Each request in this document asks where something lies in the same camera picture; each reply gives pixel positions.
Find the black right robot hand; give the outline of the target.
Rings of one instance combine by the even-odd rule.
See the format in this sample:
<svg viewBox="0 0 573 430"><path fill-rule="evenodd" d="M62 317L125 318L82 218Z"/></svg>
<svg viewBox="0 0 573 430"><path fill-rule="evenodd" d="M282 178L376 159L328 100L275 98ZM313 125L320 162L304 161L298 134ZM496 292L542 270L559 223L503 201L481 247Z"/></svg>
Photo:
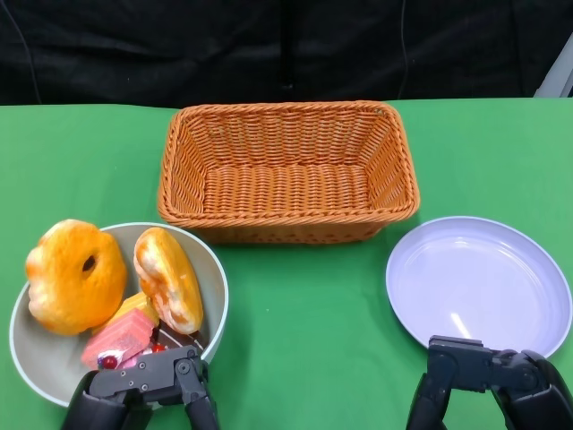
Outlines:
<svg viewBox="0 0 573 430"><path fill-rule="evenodd" d="M430 338L427 370L408 429L444 429L452 391L490 391L508 429L570 429L572 395L557 368L531 350L486 348L479 340Z"/></svg>

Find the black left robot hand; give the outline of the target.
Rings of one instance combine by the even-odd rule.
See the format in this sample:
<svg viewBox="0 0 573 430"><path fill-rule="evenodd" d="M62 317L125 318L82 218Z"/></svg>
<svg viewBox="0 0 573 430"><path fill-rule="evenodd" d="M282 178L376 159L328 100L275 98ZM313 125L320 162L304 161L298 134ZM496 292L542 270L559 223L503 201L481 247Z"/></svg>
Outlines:
<svg viewBox="0 0 573 430"><path fill-rule="evenodd" d="M63 429L144 429L152 405L183 405L192 429L219 429L208 390L208 364L193 346L137 359L134 366L85 374L69 403Z"/></svg>

